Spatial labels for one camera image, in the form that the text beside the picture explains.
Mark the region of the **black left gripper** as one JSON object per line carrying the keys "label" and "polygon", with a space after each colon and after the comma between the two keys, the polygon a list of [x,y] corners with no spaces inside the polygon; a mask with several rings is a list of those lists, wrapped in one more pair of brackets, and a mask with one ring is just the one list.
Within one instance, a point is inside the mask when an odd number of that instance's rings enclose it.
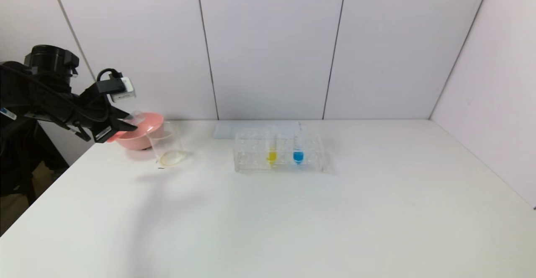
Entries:
{"label": "black left gripper", "polygon": [[73,104],[72,127],[86,142],[105,143],[119,132],[137,129],[124,120],[130,113],[113,106],[108,94],[82,94],[75,96]]}

